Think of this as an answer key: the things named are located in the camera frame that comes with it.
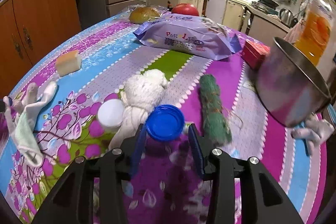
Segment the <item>steel pot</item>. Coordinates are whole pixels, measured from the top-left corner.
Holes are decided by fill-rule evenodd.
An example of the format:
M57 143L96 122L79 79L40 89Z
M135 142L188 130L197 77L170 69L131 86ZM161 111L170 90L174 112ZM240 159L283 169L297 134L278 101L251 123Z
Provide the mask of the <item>steel pot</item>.
M284 127L295 127L331 101L318 69L291 43L274 37L257 71L256 91L263 106Z

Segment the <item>purple snack bag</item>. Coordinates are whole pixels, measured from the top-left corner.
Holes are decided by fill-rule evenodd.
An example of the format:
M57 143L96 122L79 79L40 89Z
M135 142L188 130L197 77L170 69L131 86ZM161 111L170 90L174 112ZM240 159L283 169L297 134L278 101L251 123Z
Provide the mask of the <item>purple snack bag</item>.
M214 21L191 15L165 14L134 32L145 46L175 50L211 60L226 59L242 50L239 38Z

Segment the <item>white rag bundle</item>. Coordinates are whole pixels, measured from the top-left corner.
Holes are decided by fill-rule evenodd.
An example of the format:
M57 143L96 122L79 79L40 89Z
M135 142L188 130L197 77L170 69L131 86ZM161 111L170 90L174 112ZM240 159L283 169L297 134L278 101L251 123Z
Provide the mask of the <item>white rag bundle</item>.
M161 102L167 86L165 74L158 69L151 69L127 79L120 92L125 106L122 123L109 143L109 150L120 147L124 139L136 134L139 125L146 122Z

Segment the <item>orange wooden cabinet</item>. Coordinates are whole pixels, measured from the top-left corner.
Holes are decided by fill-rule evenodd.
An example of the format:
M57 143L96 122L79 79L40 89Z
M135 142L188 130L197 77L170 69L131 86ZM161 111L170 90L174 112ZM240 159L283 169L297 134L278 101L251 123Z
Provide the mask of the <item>orange wooden cabinet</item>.
M1 4L1 95L54 48L81 31L76 0L7 0Z

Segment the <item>grey glove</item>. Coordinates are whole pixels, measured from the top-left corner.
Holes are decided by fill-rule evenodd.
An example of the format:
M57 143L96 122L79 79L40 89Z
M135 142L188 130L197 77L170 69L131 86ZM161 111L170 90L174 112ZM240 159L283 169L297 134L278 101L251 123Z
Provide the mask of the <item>grey glove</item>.
M311 114L305 121L303 128L294 128L291 137L304 140L309 156L314 154L315 148L325 143L334 133L334 126L325 119L318 119L317 114Z

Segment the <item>bread bun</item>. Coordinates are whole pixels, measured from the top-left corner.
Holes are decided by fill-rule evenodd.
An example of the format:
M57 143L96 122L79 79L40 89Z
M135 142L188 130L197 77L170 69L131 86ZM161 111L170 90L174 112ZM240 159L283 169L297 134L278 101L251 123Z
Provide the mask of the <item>bread bun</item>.
M130 13L129 21L134 24L143 24L160 16L160 12L153 7L137 7Z

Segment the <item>orange juice bottle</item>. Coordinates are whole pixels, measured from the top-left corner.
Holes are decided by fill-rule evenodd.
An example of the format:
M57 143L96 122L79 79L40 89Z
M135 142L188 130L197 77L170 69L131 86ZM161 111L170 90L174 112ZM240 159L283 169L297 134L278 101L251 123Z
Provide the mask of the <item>orange juice bottle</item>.
M335 1L310 0L304 21L304 28L294 46L316 66L330 40L335 22Z

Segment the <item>red small box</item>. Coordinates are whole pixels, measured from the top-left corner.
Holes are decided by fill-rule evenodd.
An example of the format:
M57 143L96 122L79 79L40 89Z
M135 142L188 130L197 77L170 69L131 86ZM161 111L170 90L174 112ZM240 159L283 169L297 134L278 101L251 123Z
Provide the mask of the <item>red small box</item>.
M269 52L270 47L247 39L241 52L241 57L251 69L257 71Z

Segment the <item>yellow sponge block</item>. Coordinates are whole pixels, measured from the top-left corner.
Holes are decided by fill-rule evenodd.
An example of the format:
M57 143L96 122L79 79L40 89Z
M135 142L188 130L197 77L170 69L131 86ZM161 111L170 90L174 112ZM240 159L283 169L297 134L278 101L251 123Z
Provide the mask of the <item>yellow sponge block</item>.
M56 59L55 68L60 77L76 72L81 68L81 56L79 50L70 51L60 55Z

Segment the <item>blue bottle cap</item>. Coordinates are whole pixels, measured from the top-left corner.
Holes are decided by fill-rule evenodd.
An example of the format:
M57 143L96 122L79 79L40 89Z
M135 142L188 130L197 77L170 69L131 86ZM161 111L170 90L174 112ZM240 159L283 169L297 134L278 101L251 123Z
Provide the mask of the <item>blue bottle cap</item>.
M152 139L169 142L180 137L185 126L185 117L174 105L159 105L148 116L145 126Z

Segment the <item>white round lid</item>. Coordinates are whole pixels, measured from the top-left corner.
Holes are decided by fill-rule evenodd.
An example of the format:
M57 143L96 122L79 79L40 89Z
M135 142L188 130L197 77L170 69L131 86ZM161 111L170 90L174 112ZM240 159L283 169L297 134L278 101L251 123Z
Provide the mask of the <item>white round lid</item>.
M124 110L122 100L108 100L99 107L97 120L106 132L115 132L122 124Z

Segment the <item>green scrub roll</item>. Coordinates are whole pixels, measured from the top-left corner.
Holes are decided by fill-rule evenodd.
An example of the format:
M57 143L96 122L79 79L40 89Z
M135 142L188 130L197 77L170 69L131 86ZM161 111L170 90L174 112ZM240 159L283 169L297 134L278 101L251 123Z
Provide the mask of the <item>green scrub roll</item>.
M213 75L202 75L199 79L199 99L202 106L202 129L205 137L214 144L232 142L229 124L223 115L220 87Z

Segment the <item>purple floral tablecloth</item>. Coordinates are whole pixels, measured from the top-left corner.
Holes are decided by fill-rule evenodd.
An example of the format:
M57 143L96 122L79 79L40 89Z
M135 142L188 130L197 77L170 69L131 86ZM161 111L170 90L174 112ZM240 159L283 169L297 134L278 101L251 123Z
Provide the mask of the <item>purple floral tablecloth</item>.
M199 81L211 75L219 87L222 113L232 142L223 147L239 159L259 158L279 182L304 223L313 223L326 177L326 145L306 154L302 140L291 137L264 109L254 89L253 71L235 53L213 61L168 48L143 46L136 26L124 16L104 20L68 39L23 76L10 95L22 99L29 84L43 94L50 82L58 89L39 113L34 134L43 164L27 163L1 120L1 193L19 223L31 223L46 196L79 156L93 159L108 150L116 128L103 126L98 110L120 100L128 82L148 72L162 72L166 87L146 122L146 145L138 155L138 171L122 183L130 223L205 223L212 182L195 169L187 129L203 128Z

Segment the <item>red apple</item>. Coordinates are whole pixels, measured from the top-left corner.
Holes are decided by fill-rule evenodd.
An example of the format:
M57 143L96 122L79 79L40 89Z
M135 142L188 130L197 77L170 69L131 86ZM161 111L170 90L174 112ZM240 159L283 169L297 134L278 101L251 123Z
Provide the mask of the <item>red apple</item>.
M172 8L172 14L182 14L190 16L199 16L198 9L190 3L180 3Z

